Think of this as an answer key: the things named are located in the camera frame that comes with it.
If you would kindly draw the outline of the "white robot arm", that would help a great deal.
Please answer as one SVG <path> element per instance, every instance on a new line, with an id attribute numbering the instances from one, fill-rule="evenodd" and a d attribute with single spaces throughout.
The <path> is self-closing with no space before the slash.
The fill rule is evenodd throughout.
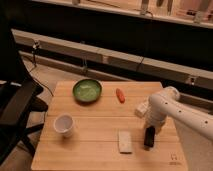
<path id="1" fill-rule="evenodd" d="M 183 105 L 179 99 L 179 91 L 172 86 L 151 94 L 145 123 L 160 128 L 169 116 L 213 141 L 213 116 Z"/>

